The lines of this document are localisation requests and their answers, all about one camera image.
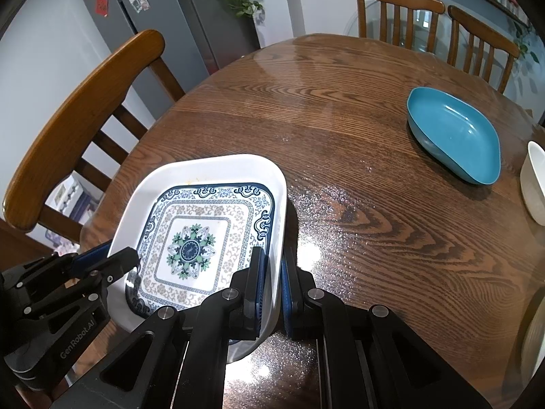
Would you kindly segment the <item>large patterned square plate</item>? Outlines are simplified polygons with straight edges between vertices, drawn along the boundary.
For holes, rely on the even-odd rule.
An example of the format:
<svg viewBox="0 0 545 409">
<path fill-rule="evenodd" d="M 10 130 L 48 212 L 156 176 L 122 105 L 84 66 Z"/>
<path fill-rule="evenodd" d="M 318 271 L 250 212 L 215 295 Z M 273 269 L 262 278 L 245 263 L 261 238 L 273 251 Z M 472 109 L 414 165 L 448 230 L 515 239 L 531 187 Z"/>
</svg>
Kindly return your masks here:
<svg viewBox="0 0 545 409">
<path fill-rule="evenodd" d="M 260 334 L 232 341 L 228 362 L 252 353 L 273 331 L 281 308 L 287 187 L 271 160 L 234 154 L 166 164 L 146 176 L 127 203 L 111 253 L 132 247 L 135 268 L 108 288 L 112 320 L 134 331 L 162 306 L 199 306 L 266 255 Z"/>
</svg>

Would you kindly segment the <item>right green vine plant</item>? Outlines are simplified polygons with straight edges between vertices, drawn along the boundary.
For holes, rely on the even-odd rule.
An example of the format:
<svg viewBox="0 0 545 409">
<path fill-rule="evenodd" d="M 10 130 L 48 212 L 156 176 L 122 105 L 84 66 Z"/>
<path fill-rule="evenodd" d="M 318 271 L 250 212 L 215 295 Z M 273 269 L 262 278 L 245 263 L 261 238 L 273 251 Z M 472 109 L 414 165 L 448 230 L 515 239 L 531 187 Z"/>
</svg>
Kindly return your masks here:
<svg viewBox="0 0 545 409">
<path fill-rule="evenodd" d="M 517 76 L 523 65 L 532 67 L 534 64 L 541 65 L 538 54 L 534 51 L 532 42 L 537 32 L 530 21 L 509 20 L 509 31 L 513 34 L 513 42 L 518 49 L 519 56 L 515 60 L 512 74 Z"/>
</svg>

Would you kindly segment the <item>back right wooden chair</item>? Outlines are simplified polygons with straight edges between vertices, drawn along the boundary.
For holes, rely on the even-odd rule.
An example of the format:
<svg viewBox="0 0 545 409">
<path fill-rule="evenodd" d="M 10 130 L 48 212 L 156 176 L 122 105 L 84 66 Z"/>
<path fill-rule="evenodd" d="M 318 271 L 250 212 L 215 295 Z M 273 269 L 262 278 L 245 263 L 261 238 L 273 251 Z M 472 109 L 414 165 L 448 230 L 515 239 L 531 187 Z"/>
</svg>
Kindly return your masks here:
<svg viewBox="0 0 545 409">
<path fill-rule="evenodd" d="M 473 76 L 482 78 L 489 83 L 495 53 L 500 51 L 506 54 L 506 63 L 497 88 L 499 93 L 504 93 L 515 60 L 520 56 L 519 48 L 514 42 L 456 5 L 449 5 L 447 13 L 451 19 L 451 37 L 447 63 L 456 66 L 460 30 L 464 30 L 468 34 L 468 39 L 463 72 L 472 73 Z"/>
</svg>

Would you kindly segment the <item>grey refrigerator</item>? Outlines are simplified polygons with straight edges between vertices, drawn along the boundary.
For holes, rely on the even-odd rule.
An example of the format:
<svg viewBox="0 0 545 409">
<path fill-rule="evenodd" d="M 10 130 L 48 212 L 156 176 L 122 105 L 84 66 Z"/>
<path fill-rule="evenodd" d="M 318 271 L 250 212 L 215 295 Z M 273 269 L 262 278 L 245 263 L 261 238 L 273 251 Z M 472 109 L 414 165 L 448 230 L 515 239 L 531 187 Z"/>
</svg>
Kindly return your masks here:
<svg viewBox="0 0 545 409">
<path fill-rule="evenodd" d="M 185 92 L 260 47 L 253 22 L 237 17 L 225 0 L 83 2 L 110 51 L 141 31 L 162 34 L 162 60 Z"/>
</svg>

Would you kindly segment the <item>wooden chair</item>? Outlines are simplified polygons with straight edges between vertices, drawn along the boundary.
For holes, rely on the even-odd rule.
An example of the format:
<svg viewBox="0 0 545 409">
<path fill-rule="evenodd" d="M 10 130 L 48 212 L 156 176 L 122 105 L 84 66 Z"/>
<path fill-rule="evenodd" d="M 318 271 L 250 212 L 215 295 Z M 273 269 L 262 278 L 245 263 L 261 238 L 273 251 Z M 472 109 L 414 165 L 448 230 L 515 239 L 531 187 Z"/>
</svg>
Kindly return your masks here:
<svg viewBox="0 0 545 409">
<path fill-rule="evenodd" d="M 451 37 L 447 63 L 456 66 L 460 30 L 464 30 L 468 34 L 468 39 L 463 72 L 472 73 L 473 76 L 482 78 L 489 83 L 495 53 L 500 51 L 506 54 L 506 63 L 497 88 L 499 93 L 504 93 L 515 60 L 520 56 L 519 48 L 514 42 L 456 5 L 449 5 L 447 13 L 451 19 Z"/>
<path fill-rule="evenodd" d="M 406 10 L 406 35 L 404 47 L 411 49 L 415 38 L 415 13 L 424 11 L 431 14 L 431 22 L 428 27 L 428 40 L 425 51 L 434 53 L 437 39 L 439 17 L 445 12 L 446 7 L 440 0 L 375 0 L 380 5 L 379 40 L 386 43 L 388 40 L 388 9 L 393 9 L 393 35 L 392 44 L 401 45 L 402 20 L 401 12 Z M 357 0 L 358 6 L 358 37 L 367 38 L 367 9 L 365 0 Z"/>
<path fill-rule="evenodd" d="M 108 189 L 110 177 L 86 161 L 83 154 L 90 144 L 95 144 L 118 164 L 127 159 L 127 151 L 102 130 L 110 118 L 137 139 L 146 134 L 143 123 L 123 106 L 131 85 L 143 70 L 152 71 L 172 102 L 184 96 L 162 60 L 164 50 L 162 34 L 141 31 L 71 92 L 35 138 L 7 187 L 3 213 L 8 225 L 21 233 L 30 233 L 41 225 L 73 243 L 79 242 L 81 224 L 47 205 L 47 198 L 73 173 L 101 191 Z"/>
</svg>

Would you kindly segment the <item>medium white bowl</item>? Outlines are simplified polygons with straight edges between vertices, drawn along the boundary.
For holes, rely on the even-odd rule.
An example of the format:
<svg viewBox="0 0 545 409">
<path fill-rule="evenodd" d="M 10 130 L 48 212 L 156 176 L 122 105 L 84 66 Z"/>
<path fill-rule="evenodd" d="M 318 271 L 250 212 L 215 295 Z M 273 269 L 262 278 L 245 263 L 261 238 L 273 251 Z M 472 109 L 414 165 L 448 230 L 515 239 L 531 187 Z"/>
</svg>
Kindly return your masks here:
<svg viewBox="0 0 545 409">
<path fill-rule="evenodd" d="M 521 168 L 520 186 L 530 216 L 545 226 L 545 151 L 532 140 Z"/>
</svg>

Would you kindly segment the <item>large white bowl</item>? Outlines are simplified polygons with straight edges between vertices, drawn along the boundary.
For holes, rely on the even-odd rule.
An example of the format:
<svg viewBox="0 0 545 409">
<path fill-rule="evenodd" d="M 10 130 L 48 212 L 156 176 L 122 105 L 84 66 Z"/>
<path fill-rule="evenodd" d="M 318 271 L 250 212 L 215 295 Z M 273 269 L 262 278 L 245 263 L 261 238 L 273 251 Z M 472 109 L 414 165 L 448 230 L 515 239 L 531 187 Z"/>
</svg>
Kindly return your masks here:
<svg viewBox="0 0 545 409">
<path fill-rule="evenodd" d="M 531 298 L 521 322 L 520 375 L 524 388 L 544 359 L 544 287 Z"/>
</svg>

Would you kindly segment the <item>back left wooden chair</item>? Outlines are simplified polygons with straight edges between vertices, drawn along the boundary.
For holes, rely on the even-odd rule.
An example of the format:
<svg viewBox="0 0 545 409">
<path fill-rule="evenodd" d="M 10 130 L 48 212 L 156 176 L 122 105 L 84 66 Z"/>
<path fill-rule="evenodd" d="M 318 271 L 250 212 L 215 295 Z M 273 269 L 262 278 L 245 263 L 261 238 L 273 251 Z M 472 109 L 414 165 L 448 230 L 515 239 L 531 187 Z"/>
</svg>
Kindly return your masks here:
<svg viewBox="0 0 545 409">
<path fill-rule="evenodd" d="M 424 11 L 431 14 L 431 22 L 428 27 L 428 40 L 425 51 L 434 53 L 437 39 L 439 17 L 445 12 L 446 7 L 440 0 L 375 0 L 380 5 L 379 40 L 386 43 L 388 40 L 388 9 L 393 9 L 393 35 L 392 44 L 401 45 L 402 20 L 401 12 L 406 10 L 406 35 L 404 47 L 411 49 L 415 38 L 415 13 Z M 367 9 L 365 0 L 357 0 L 358 6 L 358 37 L 367 38 Z"/>
</svg>

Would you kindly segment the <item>blue oval dish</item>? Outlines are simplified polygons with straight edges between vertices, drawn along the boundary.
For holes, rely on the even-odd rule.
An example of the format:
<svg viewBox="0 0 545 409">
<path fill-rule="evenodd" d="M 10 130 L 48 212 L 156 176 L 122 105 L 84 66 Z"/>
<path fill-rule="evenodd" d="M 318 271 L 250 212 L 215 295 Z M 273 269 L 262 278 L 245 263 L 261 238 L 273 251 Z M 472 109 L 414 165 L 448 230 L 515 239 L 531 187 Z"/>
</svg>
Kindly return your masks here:
<svg viewBox="0 0 545 409">
<path fill-rule="evenodd" d="M 473 185 L 491 186 L 499 179 L 499 136 L 478 109 L 430 87 L 410 91 L 406 108 L 412 134 L 434 159 Z"/>
</svg>

